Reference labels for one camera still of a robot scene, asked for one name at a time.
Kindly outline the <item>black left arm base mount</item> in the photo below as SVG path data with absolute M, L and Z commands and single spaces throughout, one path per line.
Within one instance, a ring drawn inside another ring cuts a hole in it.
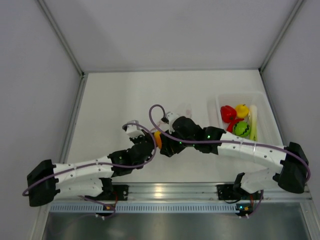
M 125 184 L 112 185 L 109 187 L 103 187 L 102 193 L 97 196 L 85 195 L 86 198 L 95 201 L 127 201 L 129 186 Z

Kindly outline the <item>orange toy pepper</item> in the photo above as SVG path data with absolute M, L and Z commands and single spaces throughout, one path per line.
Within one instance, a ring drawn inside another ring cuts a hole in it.
M 156 142 L 156 145 L 159 149 L 162 148 L 162 139 L 161 139 L 161 132 L 160 131 L 156 131 L 153 133 L 153 136 L 155 138 L 155 142 Z

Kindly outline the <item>red toy chili pepper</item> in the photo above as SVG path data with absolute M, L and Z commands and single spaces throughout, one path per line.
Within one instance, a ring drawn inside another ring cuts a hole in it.
M 242 122 L 244 119 L 243 118 L 237 118 L 234 119 L 227 127 L 226 131 L 232 133 L 233 132 L 233 127 L 235 124 Z

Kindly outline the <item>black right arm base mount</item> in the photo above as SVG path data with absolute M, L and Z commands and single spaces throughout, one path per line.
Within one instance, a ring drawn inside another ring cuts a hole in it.
M 259 200 L 262 196 L 262 192 L 260 190 L 249 193 L 247 190 L 241 188 L 241 180 L 243 179 L 244 175 L 244 172 L 239 173 L 234 183 L 218 184 L 216 186 L 218 199 L 228 203 L 237 203 L 244 200 Z

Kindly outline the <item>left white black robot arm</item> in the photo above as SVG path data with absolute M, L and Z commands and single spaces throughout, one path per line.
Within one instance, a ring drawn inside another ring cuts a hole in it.
M 94 201 L 107 200 L 113 194 L 112 178 L 140 170 L 153 159 L 157 143 L 153 136 L 142 134 L 131 140 L 133 146 L 93 160 L 60 164 L 41 161 L 26 177 L 31 207 L 54 200 L 83 196 Z

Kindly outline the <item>pale green toy celery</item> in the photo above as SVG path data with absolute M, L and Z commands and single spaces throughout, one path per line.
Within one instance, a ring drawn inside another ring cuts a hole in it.
M 258 108 L 255 105 L 249 106 L 249 114 L 248 114 L 249 125 L 251 128 L 249 139 L 252 141 L 258 141 Z

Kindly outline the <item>yellow toy pear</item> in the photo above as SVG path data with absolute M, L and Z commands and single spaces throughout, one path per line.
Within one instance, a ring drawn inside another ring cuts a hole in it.
M 235 107 L 236 111 L 236 116 L 240 119 L 244 119 L 248 116 L 249 114 L 249 108 L 247 107 L 246 104 L 239 104 Z

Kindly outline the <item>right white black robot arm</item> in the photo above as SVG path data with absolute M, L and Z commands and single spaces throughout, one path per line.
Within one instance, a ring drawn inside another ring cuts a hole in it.
M 200 127 L 185 116 L 171 120 L 169 129 L 157 131 L 154 137 L 160 153 L 167 157 L 193 147 L 204 154 L 231 157 L 263 166 L 263 170 L 242 172 L 236 176 L 233 192 L 240 199 L 275 187 L 302 194 L 310 178 L 309 161 L 302 147 L 295 142 L 290 142 L 288 146 L 257 143 L 218 127 Z

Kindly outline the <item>green toy pepper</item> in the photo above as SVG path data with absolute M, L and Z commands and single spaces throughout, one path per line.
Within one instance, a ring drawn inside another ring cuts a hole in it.
M 233 126 L 233 134 L 238 137 L 248 137 L 251 133 L 250 125 L 245 121 L 239 121 Z

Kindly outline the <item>clear polka dot zip bag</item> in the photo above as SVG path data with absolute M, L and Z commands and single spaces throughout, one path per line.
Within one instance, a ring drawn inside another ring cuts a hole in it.
M 155 122 L 156 127 L 154 127 L 152 131 L 155 132 L 159 128 L 163 132 L 168 131 L 169 134 L 172 134 L 175 131 L 173 129 L 173 123 L 180 117 L 192 117 L 192 107 L 189 103 L 180 103 L 173 111 L 166 111 L 165 115 Z

